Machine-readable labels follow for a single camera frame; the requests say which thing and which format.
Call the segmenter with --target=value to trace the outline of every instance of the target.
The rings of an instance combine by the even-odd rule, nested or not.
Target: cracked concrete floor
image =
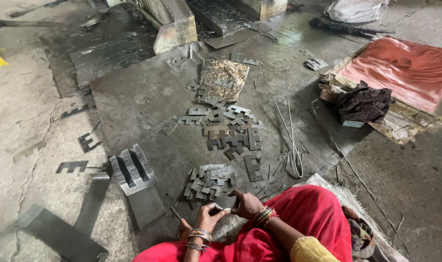
[[[29,2],[45,4],[50,0]],[[303,11],[319,15],[330,1],[296,2],[305,5]],[[0,19],[6,19],[4,13],[15,9],[15,3],[0,1]],[[17,20],[63,21],[67,13],[80,8],[89,7],[69,1]],[[395,37],[442,47],[442,1],[392,2],[381,22],[370,26],[379,23],[399,31]],[[47,207],[73,225],[90,186],[87,174],[100,169],[56,174],[57,167],[61,162],[80,160],[89,160],[88,166],[96,167],[107,160],[100,126],[92,138],[103,144],[87,154],[82,152],[77,138],[90,132],[99,121],[93,98],[82,94],[57,98],[48,62],[42,59],[46,56],[38,39],[40,30],[0,29],[0,45],[6,48],[2,56],[9,62],[0,68],[0,231],[33,203]],[[89,111],[50,123],[56,108],[54,118],[72,110],[72,103],[82,102],[90,105]],[[416,261],[442,261],[442,130],[417,139],[415,148],[401,148],[373,132],[349,154],[349,159],[393,223],[398,224],[404,215],[400,235]],[[44,149],[34,150],[31,156],[13,163],[13,155],[39,141],[45,142]],[[394,239],[387,222],[350,170],[344,164],[339,170],[341,179],[357,192],[370,215]],[[333,181],[333,171],[324,177]],[[125,199],[115,178],[91,237],[109,250],[108,261],[129,261],[138,253]],[[402,249],[400,242],[394,243]],[[0,261],[59,261],[59,256],[40,241],[18,232],[0,236]]]

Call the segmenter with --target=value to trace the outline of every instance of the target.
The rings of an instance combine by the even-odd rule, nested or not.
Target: woman
[[[231,213],[248,221],[227,245],[210,242],[216,223],[229,211],[214,216],[208,213],[214,203],[203,206],[195,229],[184,219],[181,241],[167,242],[140,253],[133,261],[287,261],[352,262],[351,231],[341,206],[333,193],[317,186],[290,188],[267,201],[265,208],[250,193],[234,190],[236,204]]]

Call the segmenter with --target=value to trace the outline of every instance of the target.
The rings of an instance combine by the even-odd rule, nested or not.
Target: hand
[[[214,209],[216,204],[214,202],[209,203],[208,205],[202,206],[197,213],[197,219],[195,220],[195,228],[203,229],[211,234],[213,232],[214,226],[218,221],[227,215],[228,211],[220,211],[214,216],[210,216],[208,213]]]
[[[190,230],[192,227],[186,222],[185,219],[181,219],[179,222],[179,227],[177,228],[177,233],[180,235],[180,240],[186,241],[189,238]]]
[[[260,200],[250,193],[242,193],[235,189],[228,194],[229,197],[236,196],[234,207],[231,208],[231,213],[239,217],[253,219],[256,214],[263,209],[263,204]]]

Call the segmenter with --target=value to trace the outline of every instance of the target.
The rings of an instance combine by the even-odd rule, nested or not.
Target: woman's right hand
[[[239,217],[250,220],[263,209],[263,204],[260,200],[250,193],[242,193],[235,189],[228,196],[236,196],[236,202],[234,207],[231,208],[231,213]]]

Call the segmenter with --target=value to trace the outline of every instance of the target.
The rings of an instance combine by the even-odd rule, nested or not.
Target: woman's left hand
[[[214,226],[218,221],[227,215],[228,211],[220,211],[214,216],[210,216],[208,213],[214,209],[216,204],[214,202],[209,203],[208,205],[202,206],[198,210],[197,219],[195,220],[195,228],[196,229],[203,229],[205,231],[208,231],[208,233],[211,234],[213,232]]]
[[[189,238],[190,230],[192,230],[192,227],[182,218],[179,222],[179,227],[177,228],[180,240],[186,241]]]

